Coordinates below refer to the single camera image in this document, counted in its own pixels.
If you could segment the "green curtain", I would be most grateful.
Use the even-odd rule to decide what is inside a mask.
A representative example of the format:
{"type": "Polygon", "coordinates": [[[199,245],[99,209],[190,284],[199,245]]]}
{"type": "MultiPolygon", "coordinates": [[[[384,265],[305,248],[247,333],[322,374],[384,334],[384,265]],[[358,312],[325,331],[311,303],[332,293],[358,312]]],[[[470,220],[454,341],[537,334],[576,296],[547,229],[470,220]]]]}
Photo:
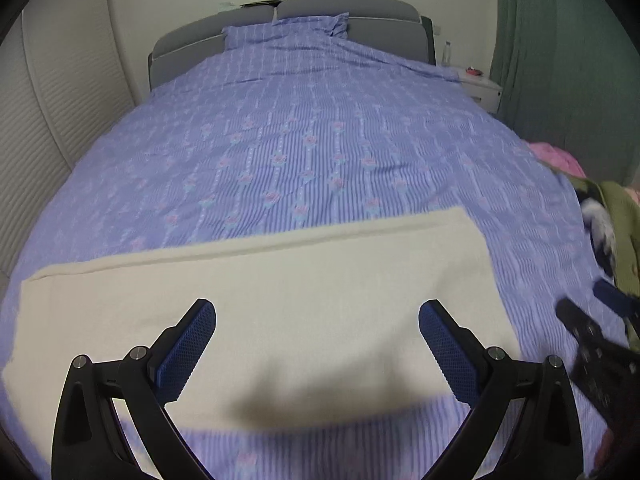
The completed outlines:
{"type": "Polygon", "coordinates": [[[499,119],[594,180],[639,171],[639,52],[605,0],[498,0],[499,119]]]}

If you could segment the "cream white pants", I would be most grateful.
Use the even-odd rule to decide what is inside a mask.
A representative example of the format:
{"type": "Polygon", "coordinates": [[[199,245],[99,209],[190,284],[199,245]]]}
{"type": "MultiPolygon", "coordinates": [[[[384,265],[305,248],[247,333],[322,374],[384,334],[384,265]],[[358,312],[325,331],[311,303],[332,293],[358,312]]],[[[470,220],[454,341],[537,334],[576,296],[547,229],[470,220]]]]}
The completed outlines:
{"type": "Polygon", "coordinates": [[[23,282],[2,373],[23,426],[52,428],[74,356],[118,359],[200,298],[217,326],[170,408],[186,429],[314,427],[446,396],[418,327],[431,299],[520,354],[484,236],[459,207],[138,252],[23,282]]]}

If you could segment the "white louvered wardrobe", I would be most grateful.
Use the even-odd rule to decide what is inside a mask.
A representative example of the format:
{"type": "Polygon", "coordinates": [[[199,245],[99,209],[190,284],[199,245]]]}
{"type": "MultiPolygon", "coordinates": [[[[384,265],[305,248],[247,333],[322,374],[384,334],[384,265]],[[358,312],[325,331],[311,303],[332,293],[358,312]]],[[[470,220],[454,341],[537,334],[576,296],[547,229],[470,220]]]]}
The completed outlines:
{"type": "Polygon", "coordinates": [[[1,41],[1,279],[44,206],[134,98],[108,0],[28,0],[1,41]]]}

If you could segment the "olive green garment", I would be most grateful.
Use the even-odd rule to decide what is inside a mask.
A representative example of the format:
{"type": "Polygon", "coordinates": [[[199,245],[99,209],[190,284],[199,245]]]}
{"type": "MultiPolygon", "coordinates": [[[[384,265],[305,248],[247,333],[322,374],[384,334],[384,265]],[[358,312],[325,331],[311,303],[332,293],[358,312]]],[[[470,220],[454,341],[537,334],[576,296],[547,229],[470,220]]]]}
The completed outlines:
{"type": "Polygon", "coordinates": [[[603,205],[612,220],[615,236],[613,276],[616,286],[639,296],[639,203],[638,192],[605,181],[599,184],[603,205]]]}

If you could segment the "purple floral duvet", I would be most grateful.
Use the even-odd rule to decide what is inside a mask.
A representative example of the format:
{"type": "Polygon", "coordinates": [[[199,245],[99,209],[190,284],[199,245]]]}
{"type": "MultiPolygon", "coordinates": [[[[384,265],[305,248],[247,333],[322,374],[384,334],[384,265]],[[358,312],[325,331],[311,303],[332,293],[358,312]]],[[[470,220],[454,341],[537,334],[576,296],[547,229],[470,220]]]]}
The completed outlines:
{"type": "Polygon", "coordinates": [[[572,297],[615,341],[576,194],[454,74],[337,37],[206,58],[100,136],[43,208],[1,310],[45,266],[460,206],[483,233],[529,360],[569,358],[572,297]]]}

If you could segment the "white nightstand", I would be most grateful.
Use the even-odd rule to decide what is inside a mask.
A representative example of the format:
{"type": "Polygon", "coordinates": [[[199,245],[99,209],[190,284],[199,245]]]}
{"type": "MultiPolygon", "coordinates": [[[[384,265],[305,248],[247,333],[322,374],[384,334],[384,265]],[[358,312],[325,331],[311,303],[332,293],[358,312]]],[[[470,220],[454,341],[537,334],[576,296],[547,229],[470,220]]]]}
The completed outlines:
{"type": "Polygon", "coordinates": [[[460,84],[469,97],[485,112],[495,115],[498,113],[502,98],[502,88],[485,75],[469,74],[465,68],[451,66],[457,73],[460,84]]]}

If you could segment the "black white garment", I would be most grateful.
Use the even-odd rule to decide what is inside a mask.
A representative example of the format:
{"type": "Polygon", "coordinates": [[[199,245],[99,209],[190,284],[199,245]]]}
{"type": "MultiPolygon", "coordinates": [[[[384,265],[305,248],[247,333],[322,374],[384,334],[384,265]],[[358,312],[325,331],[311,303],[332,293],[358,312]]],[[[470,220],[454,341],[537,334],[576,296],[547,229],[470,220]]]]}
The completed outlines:
{"type": "Polygon", "coordinates": [[[616,267],[616,239],[611,217],[594,198],[583,200],[580,210],[597,263],[605,274],[612,278],[616,267]]]}

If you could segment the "grey padded headboard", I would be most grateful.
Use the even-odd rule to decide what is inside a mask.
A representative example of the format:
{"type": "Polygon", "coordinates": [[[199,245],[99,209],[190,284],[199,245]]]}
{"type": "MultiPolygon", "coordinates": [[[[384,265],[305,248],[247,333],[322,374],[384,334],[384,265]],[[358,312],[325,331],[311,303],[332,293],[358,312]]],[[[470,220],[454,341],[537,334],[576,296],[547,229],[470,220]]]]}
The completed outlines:
{"type": "Polygon", "coordinates": [[[403,1],[273,0],[220,12],[168,32],[149,54],[150,88],[225,50],[293,35],[337,37],[408,60],[435,63],[432,21],[403,1]]]}

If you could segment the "purple floral pillow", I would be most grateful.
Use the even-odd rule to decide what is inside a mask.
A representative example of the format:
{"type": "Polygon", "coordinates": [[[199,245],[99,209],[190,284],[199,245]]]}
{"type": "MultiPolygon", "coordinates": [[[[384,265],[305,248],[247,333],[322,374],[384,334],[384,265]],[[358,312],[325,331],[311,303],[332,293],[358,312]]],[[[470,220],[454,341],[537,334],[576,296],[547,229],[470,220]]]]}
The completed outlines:
{"type": "Polygon", "coordinates": [[[347,38],[349,13],[337,15],[296,16],[282,18],[269,23],[243,26],[227,26],[224,34],[224,50],[256,46],[271,40],[280,40],[296,35],[347,38]]]}

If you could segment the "clear plastic bottle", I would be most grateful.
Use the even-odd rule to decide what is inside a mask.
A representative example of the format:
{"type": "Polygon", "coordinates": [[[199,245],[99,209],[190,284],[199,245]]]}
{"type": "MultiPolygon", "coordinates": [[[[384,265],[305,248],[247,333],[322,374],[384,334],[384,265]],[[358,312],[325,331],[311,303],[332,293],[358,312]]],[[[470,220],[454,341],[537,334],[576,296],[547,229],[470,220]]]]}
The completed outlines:
{"type": "Polygon", "coordinates": [[[442,48],[442,60],[440,61],[442,66],[449,66],[451,64],[451,42],[446,41],[442,48]]]}

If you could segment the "pink garment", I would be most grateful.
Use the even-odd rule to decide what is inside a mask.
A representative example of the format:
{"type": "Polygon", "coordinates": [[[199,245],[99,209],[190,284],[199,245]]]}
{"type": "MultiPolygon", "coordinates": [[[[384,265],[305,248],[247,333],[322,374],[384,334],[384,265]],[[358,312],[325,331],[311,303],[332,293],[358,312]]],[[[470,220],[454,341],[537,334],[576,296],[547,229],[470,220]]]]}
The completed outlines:
{"type": "Polygon", "coordinates": [[[562,148],[544,142],[529,143],[528,147],[541,162],[548,166],[572,177],[584,178],[586,176],[578,160],[562,148]]]}

